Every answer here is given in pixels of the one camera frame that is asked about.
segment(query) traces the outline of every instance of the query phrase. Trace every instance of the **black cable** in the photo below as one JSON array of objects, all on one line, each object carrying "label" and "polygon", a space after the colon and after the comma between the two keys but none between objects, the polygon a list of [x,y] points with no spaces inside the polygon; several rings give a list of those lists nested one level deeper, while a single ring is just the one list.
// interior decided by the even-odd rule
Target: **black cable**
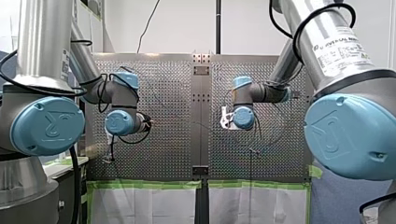
[{"label": "black cable", "polygon": [[364,209],[366,209],[368,206],[374,205],[374,204],[376,204],[376,203],[381,203],[381,202],[384,202],[384,201],[386,201],[386,200],[395,199],[395,198],[396,198],[396,192],[395,192],[395,193],[388,194],[388,195],[385,195],[385,196],[382,196],[382,197],[379,197],[379,198],[376,198],[376,199],[374,199],[374,200],[371,200],[370,202],[367,202],[367,203],[362,204],[362,205],[359,207],[359,212],[360,212],[361,214],[363,214]]},{"label": "black cable", "polygon": [[115,159],[114,159],[114,135],[111,136],[110,153],[111,153],[111,161],[115,161]]},{"label": "black cable", "polygon": [[272,24],[275,26],[275,28],[276,28],[280,33],[282,33],[283,35],[287,36],[287,37],[290,38],[290,39],[293,39],[293,36],[292,36],[291,34],[289,34],[288,32],[286,32],[282,27],[280,27],[280,26],[277,24],[277,22],[276,22],[276,20],[275,20],[275,18],[274,18],[273,1],[274,1],[274,0],[270,0],[270,11],[269,11],[269,13],[270,13],[270,20],[271,20]]},{"label": "black cable", "polygon": [[71,224],[78,224],[78,210],[81,200],[80,189],[80,173],[78,167],[78,158],[74,147],[70,147],[70,157],[72,158],[73,173],[74,173],[74,203],[73,203],[73,216]]},{"label": "black cable", "polygon": [[105,106],[105,109],[102,109],[102,103],[104,103],[104,101],[103,101],[103,94],[105,93],[105,90],[106,90],[108,75],[107,75],[107,74],[101,74],[101,75],[102,75],[102,76],[105,76],[105,81],[103,81],[103,82],[101,82],[101,83],[99,84],[98,88],[96,89],[96,94],[97,94],[97,96],[98,96],[98,98],[99,98],[99,102],[98,102],[98,111],[99,111],[99,113],[104,113],[104,112],[107,110],[108,106],[109,106],[109,104],[107,104],[107,105]]},{"label": "black cable", "polygon": [[149,18],[148,18],[148,23],[146,24],[145,31],[143,31],[142,35],[140,36],[140,39],[139,39],[139,46],[137,47],[137,51],[136,51],[137,53],[140,52],[140,47],[142,46],[142,39],[143,39],[143,36],[146,34],[146,31],[147,31],[148,28],[149,28],[149,23],[151,22],[152,16],[154,15],[155,10],[157,9],[157,6],[158,6],[159,3],[160,3],[160,0],[158,0],[157,3],[155,4],[155,7],[154,7],[154,9],[152,10],[151,15],[150,15]]},{"label": "black cable", "polygon": [[328,9],[330,9],[332,7],[339,7],[339,8],[343,7],[345,9],[347,9],[350,12],[351,16],[352,16],[352,22],[350,23],[349,27],[353,28],[353,26],[355,25],[355,22],[356,22],[355,9],[352,6],[350,6],[350,5],[346,4],[346,3],[332,3],[332,4],[327,5],[326,7],[322,7],[322,8],[319,8],[319,9],[313,11],[305,20],[303,20],[300,23],[300,25],[298,26],[298,28],[297,28],[297,30],[296,30],[296,32],[294,34],[294,38],[293,38],[293,43],[292,43],[293,51],[294,51],[295,56],[297,57],[297,59],[301,63],[304,63],[304,62],[303,62],[303,59],[301,57],[301,53],[299,51],[299,48],[297,47],[297,44],[300,41],[300,36],[303,33],[303,30],[304,30],[305,26],[310,21],[312,21],[316,16],[320,15],[321,13],[327,11]]},{"label": "black cable", "polygon": [[136,144],[139,144],[139,143],[143,142],[144,140],[146,140],[146,138],[149,136],[150,131],[151,131],[151,129],[149,129],[149,130],[146,132],[145,136],[144,136],[142,139],[140,139],[140,140],[138,140],[138,141],[136,141],[136,142],[128,142],[128,141],[124,140],[123,138],[121,138],[120,136],[119,136],[119,139],[121,140],[121,142],[123,142],[123,143],[125,143],[125,144],[128,144],[128,145],[136,145]]},{"label": "black cable", "polygon": [[87,46],[87,47],[92,45],[91,40],[72,40],[71,43],[72,44],[85,44],[85,46]]},{"label": "black cable", "polygon": [[80,88],[82,90],[82,92],[79,93],[59,93],[59,92],[54,92],[54,91],[44,91],[41,90],[39,88],[35,88],[35,87],[30,87],[30,86],[25,86],[17,81],[14,81],[12,78],[7,77],[3,71],[2,71],[2,67],[4,65],[4,63],[6,63],[10,58],[12,58],[13,56],[15,56],[17,54],[17,50],[15,49],[14,51],[12,51],[11,53],[9,53],[8,55],[6,55],[6,57],[4,57],[3,59],[0,60],[0,77],[13,84],[14,86],[17,86],[19,88],[28,90],[28,91],[32,91],[34,93],[38,93],[38,94],[43,94],[43,95],[51,95],[51,96],[67,96],[67,97],[77,97],[77,96],[82,96],[84,94],[87,93],[87,90],[85,90],[84,88]]},{"label": "black cable", "polygon": [[109,77],[110,77],[110,79],[111,79],[111,77],[116,77],[116,78],[118,78],[121,82],[123,82],[125,85],[127,85],[127,86],[129,87],[129,89],[135,94],[135,96],[136,96],[136,98],[137,98],[137,102],[139,103],[139,101],[140,101],[139,94],[137,94],[137,91],[136,91],[127,81],[125,81],[123,78],[119,77],[118,75],[116,75],[116,74],[114,74],[114,73],[111,73],[111,74],[109,75]]}]

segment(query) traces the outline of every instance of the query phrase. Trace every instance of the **metal pole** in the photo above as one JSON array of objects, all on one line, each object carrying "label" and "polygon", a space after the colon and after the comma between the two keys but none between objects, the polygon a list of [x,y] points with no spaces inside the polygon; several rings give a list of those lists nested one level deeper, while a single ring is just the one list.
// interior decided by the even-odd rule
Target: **metal pole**
[{"label": "metal pole", "polygon": [[221,54],[221,0],[216,0],[216,54]]}]

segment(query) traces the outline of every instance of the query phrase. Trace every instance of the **robotic arm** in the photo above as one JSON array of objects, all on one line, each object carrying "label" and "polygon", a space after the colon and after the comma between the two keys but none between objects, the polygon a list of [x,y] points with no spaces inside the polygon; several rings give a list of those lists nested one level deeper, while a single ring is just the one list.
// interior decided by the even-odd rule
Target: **robotic arm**
[{"label": "robotic arm", "polygon": [[355,12],[342,2],[275,0],[274,9],[285,16],[293,40],[286,44],[270,81],[234,80],[233,113],[223,112],[221,123],[223,128],[249,130],[253,103],[289,100],[284,84],[300,62],[315,88],[304,120],[313,155],[347,178],[395,179],[396,73],[373,65],[338,8],[348,9],[352,17]]},{"label": "robotic arm", "polygon": [[[47,179],[38,156],[62,153],[82,135],[85,119],[76,96],[85,93],[88,103],[111,104],[104,122],[112,136],[151,127],[149,116],[136,112],[137,75],[119,72],[103,80],[88,48],[78,43],[82,35],[72,22],[72,6],[73,1],[21,1],[17,75],[11,79],[0,71],[7,81],[0,99],[0,217],[5,223],[58,222],[58,184]],[[2,59],[0,69],[16,53]],[[74,93],[67,83],[70,64],[83,93]],[[76,171],[75,153],[73,158]]]},{"label": "robotic arm", "polygon": [[[83,36],[73,21],[72,41],[81,39]],[[114,77],[112,80],[103,80],[90,51],[80,44],[71,45],[71,70],[80,86],[87,90],[87,94],[83,96],[86,102],[111,104],[111,112],[105,121],[108,133],[123,136],[149,131],[150,117],[136,112],[139,102],[139,82],[136,74],[116,72],[109,75]]]}]

